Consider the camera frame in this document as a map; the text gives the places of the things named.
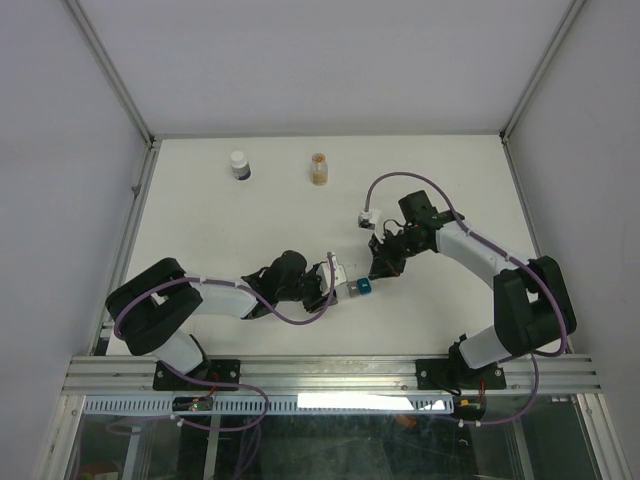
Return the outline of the weekly pill organizer strip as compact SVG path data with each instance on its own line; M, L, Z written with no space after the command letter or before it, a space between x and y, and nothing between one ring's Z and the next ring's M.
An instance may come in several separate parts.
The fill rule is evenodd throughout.
M353 299L359 296L369 295L373 287L366 277L357 280L347 280L336 287L336 298L338 301Z

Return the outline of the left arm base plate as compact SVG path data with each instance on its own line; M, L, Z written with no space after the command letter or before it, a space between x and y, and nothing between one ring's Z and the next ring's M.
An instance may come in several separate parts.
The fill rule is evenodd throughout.
M209 357L188 373L175 373L162 361L156 362L152 389L154 391L237 391L241 361Z

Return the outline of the clear bottle gold cap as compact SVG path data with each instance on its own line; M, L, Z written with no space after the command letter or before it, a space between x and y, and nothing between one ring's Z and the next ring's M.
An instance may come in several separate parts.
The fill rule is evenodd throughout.
M322 153L316 153L311 158L310 178L314 186L323 186L328 182L328 164Z

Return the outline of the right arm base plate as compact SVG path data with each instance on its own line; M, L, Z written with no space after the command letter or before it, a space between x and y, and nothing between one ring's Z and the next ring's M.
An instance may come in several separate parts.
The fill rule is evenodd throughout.
M462 390L505 390L504 370L496 363L471 369L463 361L449 358L423 358L415 361L419 390L443 390L451 394Z

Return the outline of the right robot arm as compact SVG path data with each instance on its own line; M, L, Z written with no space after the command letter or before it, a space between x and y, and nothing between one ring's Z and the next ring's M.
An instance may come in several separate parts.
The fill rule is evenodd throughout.
M443 366L427 374L443 389L473 388L502 360L533 353L554 341L566 348L577 321L561 268L549 256L514 255L474 231L454 209L438 210L423 191L400 199L404 217L397 231L367 208L358 225L372 230L368 246L371 280L398 277L409 258L423 252L446 256L480 278L493 293L493 323L461 336Z

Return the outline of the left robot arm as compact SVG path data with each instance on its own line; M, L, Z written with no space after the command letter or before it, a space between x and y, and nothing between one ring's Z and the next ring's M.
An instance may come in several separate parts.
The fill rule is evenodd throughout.
M164 258L106 299L114 335L134 356L152 355L188 388L214 379L212 361L182 326L193 315L257 320L273 315L293 326L309 325L339 300L344 267L329 253L313 266L293 250L238 280L189 275Z

